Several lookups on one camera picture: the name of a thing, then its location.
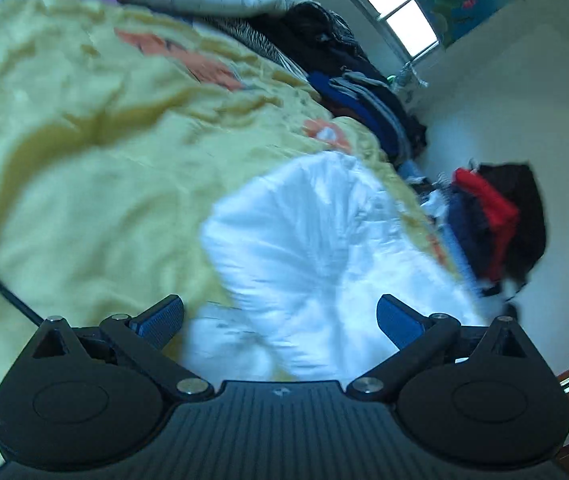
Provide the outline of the white quilted down jacket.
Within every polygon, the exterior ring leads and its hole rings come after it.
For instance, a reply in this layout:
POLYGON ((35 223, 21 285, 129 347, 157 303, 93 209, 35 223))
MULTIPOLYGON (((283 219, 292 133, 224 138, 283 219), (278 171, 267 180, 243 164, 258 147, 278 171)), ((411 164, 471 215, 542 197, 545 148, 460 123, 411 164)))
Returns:
POLYGON ((409 239, 402 206, 361 162, 306 155, 214 207, 201 244, 227 298, 188 323, 181 363, 224 380, 350 382, 395 352, 377 304, 482 325, 463 283, 409 239))

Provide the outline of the dark folded clothes pile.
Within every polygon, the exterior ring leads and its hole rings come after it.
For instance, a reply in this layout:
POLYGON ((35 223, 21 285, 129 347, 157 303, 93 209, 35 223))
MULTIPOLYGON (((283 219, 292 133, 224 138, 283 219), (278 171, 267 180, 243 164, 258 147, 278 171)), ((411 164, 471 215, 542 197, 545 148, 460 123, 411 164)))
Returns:
POLYGON ((347 22, 335 12, 303 2, 281 16, 208 16, 205 21, 305 79, 331 113, 367 127, 394 166, 427 147, 427 128, 407 112, 390 81, 373 66, 347 22))

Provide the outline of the navy garment on pile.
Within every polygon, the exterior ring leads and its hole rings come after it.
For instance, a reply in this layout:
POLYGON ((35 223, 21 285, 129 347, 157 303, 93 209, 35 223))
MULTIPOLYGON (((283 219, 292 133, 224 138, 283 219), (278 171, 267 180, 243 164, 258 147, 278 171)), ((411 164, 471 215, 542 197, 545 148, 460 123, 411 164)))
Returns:
POLYGON ((452 184, 447 223, 476 278, 487 278, 494 255, 495 237, 480 201, 452 184))

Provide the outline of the red garment on pile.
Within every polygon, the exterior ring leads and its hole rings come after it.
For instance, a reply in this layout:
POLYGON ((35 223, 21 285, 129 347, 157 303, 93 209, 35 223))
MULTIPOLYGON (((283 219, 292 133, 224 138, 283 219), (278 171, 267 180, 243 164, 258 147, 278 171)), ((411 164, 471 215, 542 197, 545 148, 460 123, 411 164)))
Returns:
POLYGON ((481 276, 497 282, 503 276, 507 247, 516 234, 519 209, 480 176, 478 171, 458 168, 454 172, 454 183, 473 196, 481 206, 493 236, 489 265, 481 276))

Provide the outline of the black jacket on pile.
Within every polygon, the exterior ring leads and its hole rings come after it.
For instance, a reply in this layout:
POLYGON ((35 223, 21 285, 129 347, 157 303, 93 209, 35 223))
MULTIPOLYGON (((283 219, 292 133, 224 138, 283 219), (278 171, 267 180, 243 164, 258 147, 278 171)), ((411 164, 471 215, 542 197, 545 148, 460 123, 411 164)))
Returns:
POLYGON ((518 209, 519 221, 507 245, 504 268, 518 288, 546 252, 547 225, 541 192, 529 164, 480 165, 479 175, 518 209))

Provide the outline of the yellow carrot print bedspread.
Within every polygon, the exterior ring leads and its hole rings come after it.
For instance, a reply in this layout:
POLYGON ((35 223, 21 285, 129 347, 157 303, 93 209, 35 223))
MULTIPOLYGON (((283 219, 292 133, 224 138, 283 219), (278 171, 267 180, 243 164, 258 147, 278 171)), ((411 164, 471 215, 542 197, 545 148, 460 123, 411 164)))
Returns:
POLYGON ((369 169, 409 239, 460 281, 376 137, 301 79, 132 6, 0 0, 0 278, 41 315, 94 325, 176 294, 181 362, 188 323, 227 298, 201 244, 215 205, 322 152, 369 169))

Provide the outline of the window with metal frame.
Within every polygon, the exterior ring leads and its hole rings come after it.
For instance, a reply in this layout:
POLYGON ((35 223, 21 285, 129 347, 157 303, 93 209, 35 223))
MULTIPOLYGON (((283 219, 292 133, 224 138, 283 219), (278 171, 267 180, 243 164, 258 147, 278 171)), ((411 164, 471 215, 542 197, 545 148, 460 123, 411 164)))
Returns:
POLYGON ((414 61, 439 45, 416 0, 351 1, 404 61, 414 61))

